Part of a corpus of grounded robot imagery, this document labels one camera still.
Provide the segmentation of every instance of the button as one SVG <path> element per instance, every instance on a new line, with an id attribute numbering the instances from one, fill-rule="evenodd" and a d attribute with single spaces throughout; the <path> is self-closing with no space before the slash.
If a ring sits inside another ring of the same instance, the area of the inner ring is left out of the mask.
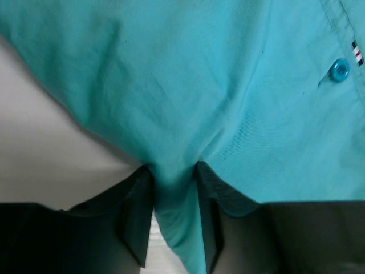
<path id="1" fill-rule="evenodd" d="M 335 82 L 343 82 L 350 74 L 350 63 L 346 59 L 338 59 L 330 69 L 331 79 Z"/>

